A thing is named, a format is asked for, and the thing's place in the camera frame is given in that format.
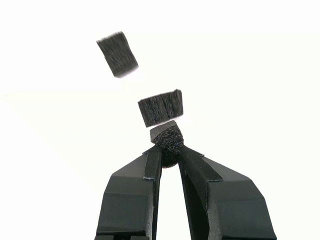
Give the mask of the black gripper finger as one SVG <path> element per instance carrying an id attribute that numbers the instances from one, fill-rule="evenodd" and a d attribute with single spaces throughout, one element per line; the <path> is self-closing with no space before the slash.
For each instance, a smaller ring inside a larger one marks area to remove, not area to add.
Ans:
<path id="1" fill-rule="evenodd" d="M 162 149 L 155 145 L 111 175 L 95 239 L 156 239 L 162 161 Z"/>
<path id="2" fill-rule="evenodd" d="M 193 240 L 275 240 L 264 196 L 254 182 L 186 146 L 179 169 Z"/>

